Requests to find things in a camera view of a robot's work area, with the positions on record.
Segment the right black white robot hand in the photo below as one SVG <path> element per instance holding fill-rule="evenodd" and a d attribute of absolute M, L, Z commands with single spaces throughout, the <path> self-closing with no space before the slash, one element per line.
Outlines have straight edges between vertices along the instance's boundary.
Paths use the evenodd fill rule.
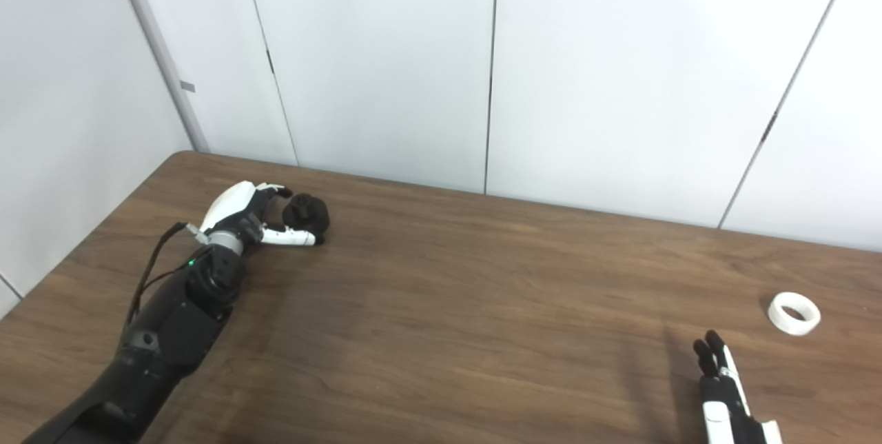
<path fill-rule="evenodd" d="M 699 394 L 709 443 L 781 443 L 775 420 L 760 422 L 750 411 L 730 348 L 714 330 L 693 343 L 702 375 Z"/>

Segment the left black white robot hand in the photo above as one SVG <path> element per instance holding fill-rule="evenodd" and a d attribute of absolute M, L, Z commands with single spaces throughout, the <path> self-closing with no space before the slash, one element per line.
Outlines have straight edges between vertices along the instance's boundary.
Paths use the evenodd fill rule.
<path fill-rule="evenodd" d="M 266 222 L 265 212 L 275 198 L 295 201 L 292 190 L 283 185 L 256 185 L 249 181 L 234 184 L 212 202 L 196 231 L 196 239 L 202 244 L 223 246 L 239 255 L 256 244 L 311 247 L 325 242 L 321 231 Z"/>

